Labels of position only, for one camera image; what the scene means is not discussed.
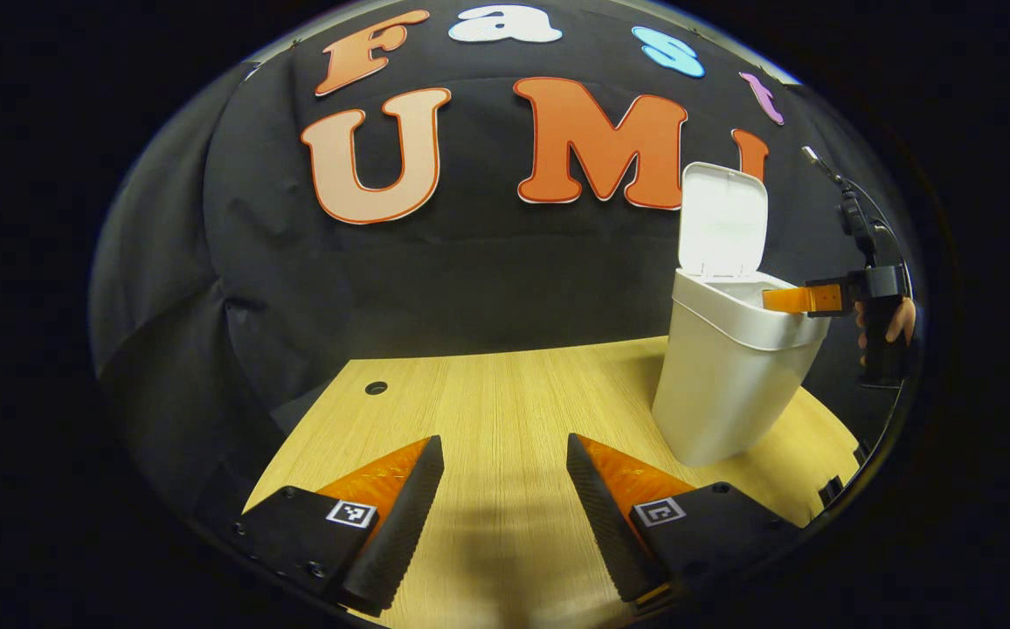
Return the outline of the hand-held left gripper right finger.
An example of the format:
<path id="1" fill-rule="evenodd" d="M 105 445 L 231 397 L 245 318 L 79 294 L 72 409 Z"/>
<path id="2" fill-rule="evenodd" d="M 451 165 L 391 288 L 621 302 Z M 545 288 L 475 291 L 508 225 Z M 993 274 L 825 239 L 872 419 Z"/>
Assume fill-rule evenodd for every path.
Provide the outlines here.
<path id="1" fill-rule="evenodd" d="M 799 537 L 732 483 L 693 487 L 584 435 L 566 438 L 566 470 L 606 573 L 634 608 L 715 596 Z"/>

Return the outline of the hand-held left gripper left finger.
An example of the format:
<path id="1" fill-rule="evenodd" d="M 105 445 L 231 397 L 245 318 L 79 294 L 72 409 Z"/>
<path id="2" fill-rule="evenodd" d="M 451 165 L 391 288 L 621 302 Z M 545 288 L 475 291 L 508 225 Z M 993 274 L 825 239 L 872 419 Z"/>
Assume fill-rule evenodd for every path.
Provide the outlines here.
<path id="1" fill-rule="evenodd" d="M 282 486 L 234 519 L 234 549 L 324 604 L 385 612 L 444 469 L 441 438 L 432 435 L 321 489 Z"/>

